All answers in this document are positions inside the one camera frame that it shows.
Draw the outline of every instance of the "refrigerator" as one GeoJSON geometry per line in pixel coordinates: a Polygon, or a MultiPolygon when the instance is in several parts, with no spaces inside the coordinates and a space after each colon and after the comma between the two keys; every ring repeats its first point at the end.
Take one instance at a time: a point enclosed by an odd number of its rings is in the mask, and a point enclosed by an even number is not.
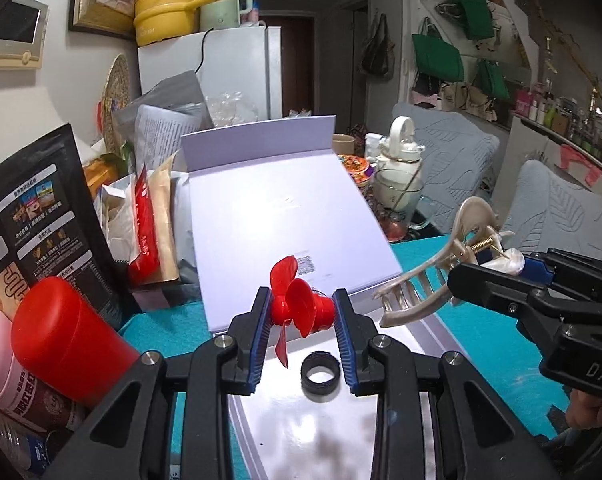
{"type": "Polygon", "coordinates": [[[142,93],[167,77],[199,68],[207,99],[240,92],[257,109],[259,121],[282,117],[280,27],[189,34],[140,47],[138,60],[142,93]]]}

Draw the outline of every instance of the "yellow pot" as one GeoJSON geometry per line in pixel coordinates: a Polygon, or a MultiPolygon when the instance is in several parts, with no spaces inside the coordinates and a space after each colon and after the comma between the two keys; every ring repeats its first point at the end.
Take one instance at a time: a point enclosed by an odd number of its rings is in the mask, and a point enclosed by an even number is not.
{"type": "Polygon", "coordinates": [[[194,11],[220,0],[136,0],[134,28],[136,44],[145,46],[156,41],[192,34],[194,11]]]}

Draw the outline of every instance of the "black ring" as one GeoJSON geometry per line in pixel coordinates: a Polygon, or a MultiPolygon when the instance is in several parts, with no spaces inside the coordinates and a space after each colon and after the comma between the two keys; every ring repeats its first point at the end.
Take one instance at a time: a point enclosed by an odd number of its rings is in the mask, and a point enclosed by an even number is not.
{"type": "Polygon", "coordinates": [[[303,359],[301,364],[301,385],[309,394],[324,396],[336,390],[340,379],[340,366],[336,358],[329,352],[312,352],[303,359]],[[325,367],[334,374],[334,377],[324,383],[315,383],[308,374],[318,367],[325,367]]]}

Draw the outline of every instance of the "barcode label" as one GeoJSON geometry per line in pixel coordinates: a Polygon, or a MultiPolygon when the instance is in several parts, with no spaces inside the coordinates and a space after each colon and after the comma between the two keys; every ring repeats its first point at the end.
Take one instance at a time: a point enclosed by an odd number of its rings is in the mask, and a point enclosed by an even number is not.
{"type": "Polygon", "coordinates": [[[315,271],[311,256],[303,256],[302,258],[297,258],[296,261],[299,264],[299,269],[297,272],[298,276],[303,276],[304,274],[309,274],[310,272],[315,271]]]}

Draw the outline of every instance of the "screw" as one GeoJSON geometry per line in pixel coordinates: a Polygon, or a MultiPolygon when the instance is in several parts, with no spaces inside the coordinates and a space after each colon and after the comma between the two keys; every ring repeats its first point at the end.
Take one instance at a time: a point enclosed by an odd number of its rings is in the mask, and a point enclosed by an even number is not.
{"type": "Polygon", "coordinates": [[[465,359],[465,357],[463,357],[463,355],[461,355],[459,352],[456,352],[454,350],[444,353],[443,357],[446,359],[447,363],[452,366],[458,366],[465,359]]]}
{"type": "Polygon", "coordinates": [[[219,348],[228,348],[234,344],[234,338],[227,334],[218,335],[214,338],[214,344],[219,348]]]}
{"type": "Polygon", "coordinates": [[[149,350],[141,356],[141,362],[144,365],[151,366],[159,362],[159,359],[161,359],[161,354],[159,354],[156,350],[149,350]]]}
{"type": "Polygon", "coordinates": [[[377,348],[385,348],[386,346],[389,346],[391,342],[392,340],[390,337],[385,334],[375,335],[372,338],[372,344],[377,348]]]}

